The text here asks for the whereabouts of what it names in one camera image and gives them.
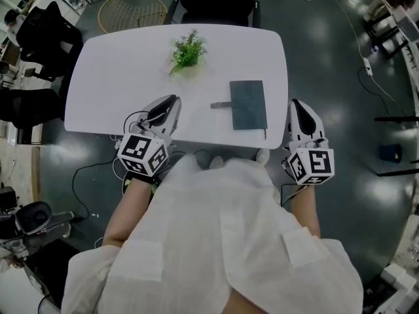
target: floor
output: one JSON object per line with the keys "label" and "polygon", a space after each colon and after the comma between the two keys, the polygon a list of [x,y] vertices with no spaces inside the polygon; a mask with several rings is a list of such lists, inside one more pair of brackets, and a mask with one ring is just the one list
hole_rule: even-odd
{"label": "floor", "polygon": [[[97,13],[105,0],[89,6],[79,20],[84,39],[102,35]],[[168,6],[171,0],[162,0]],[[416,158],[416,130],[402,124],[376,124],[374,117],[386,112],[377,97],[368,94],[357,80],[363,66],[354,34],[334,0],[259,0],[262,28],[280,34],[287,58],[289,98],[309,104],[323,119],[326,137],[335,151],[336,175],[316,188],[322,237],[340,240],[362,279],[368,281],[390,261],[409,215],[414,176],[377,177],[376,173],[411,168]],[[337,0],[348,13],[368,57],[374,77],[408,114],[414,112],[408,72],[401,55],[386,60],[372,52],[361,15],[371,0]],[[374,92],[377,87],[361,75]],[[392,115],[401,111],[386,98]],[[53,121],[44,126],[41,150],[41,195],[55,211],[86,211],[77,203],[71,180],[77,168],[112,160],[116,150],[107,135],[70,133]],[[378,159],[378,146],[400,143],[401,164]],[[176,143],[178,150],[206,149],[212,156],[251,158],[256,150]],[[204,164],[205,152],[201,152]],[[290,183],[281,167],[287,153],[273,150],[267,170],[279,188]],[[123,175],[122,168],[117,172]],[[88,205],[90,219],[75,224],[68,241],[80,250],[92,249],[121,198],[121,181],[111,165],[83,169],[75,191]]]}

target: potted plant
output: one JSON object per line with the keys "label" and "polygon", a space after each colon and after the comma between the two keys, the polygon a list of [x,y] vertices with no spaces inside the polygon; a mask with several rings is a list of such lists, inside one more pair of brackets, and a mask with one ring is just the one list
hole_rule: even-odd
{"label": "potted plant", "polygon": [[193,29],[188,36],[182,38],[174,43],[176,50],[173,52],[172,61],[175,66],[170,71],[173,75],[185,67],[193,67],[198,65],[200,58],[207,53],[204,48],[205,39],[197,37],[198,31]]}

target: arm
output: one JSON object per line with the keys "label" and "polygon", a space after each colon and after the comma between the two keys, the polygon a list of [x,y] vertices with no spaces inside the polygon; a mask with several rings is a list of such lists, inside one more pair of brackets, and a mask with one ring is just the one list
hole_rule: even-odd
{"label": "arm", "polygon": [[132,179],[106,227],[102,245],[122,247],[149,206],[151,185]]}
{"label": "arm", "polygon": [[291,200],[291,213],[294,214],[301,226],[307,227],[313,236],[320,238],[314,185],[305,188]]}

